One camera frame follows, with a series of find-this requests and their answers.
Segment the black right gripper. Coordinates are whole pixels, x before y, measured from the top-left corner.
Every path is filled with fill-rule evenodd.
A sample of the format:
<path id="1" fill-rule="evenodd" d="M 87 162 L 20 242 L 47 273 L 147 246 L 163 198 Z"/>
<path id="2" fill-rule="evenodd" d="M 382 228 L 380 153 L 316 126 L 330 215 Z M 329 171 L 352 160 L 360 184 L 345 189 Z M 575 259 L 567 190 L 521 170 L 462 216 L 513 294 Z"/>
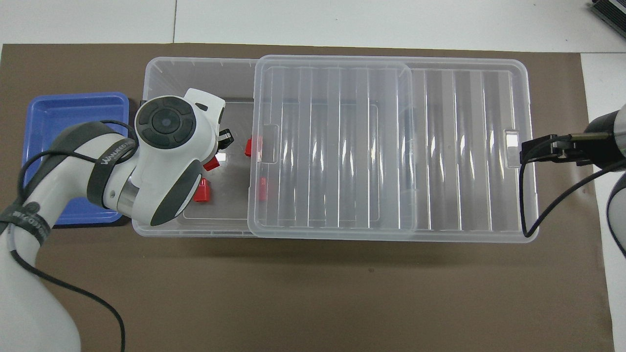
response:
<path id="1" fill-rule="evenodd" d="M 594 165 L 601 170 L 625 160 L 626 112 L 616 110 L 595 118 L 586 129 L 577 134 L 548 134 L 521 144 L 519 162 L 556 162 L 572 142 L 573 149 L 567 155 L 577 166 Z"/>

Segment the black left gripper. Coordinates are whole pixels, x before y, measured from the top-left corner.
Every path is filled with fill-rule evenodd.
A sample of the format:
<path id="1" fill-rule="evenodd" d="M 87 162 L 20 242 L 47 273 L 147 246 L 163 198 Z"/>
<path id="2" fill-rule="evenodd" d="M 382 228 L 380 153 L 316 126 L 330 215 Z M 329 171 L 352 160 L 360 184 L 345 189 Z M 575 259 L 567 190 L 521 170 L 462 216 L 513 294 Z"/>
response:
<path id="1" fill-rule="evenodd" d="M 218 127 L 221 127 L 222 116 L 224 115 L 225 106 L 221 108 L 218 117 Z M 227 149 L 234 142 L 233 134 L 230 129 L 224 129 L 219 132 L 219 150 Z"/>

